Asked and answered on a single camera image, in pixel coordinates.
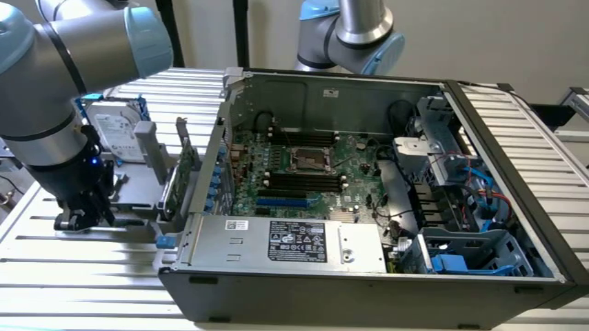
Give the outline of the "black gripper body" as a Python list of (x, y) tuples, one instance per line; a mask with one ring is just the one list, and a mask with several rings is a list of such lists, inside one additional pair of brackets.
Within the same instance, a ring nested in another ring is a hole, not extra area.
[(100, 157), (73, 158), (50, 166), (30, 166), (29, 173), (54, 198), (60, 207), (83, 210), (104, 220), (99, 213), (97, 196), (113, 192), (113, 162)]

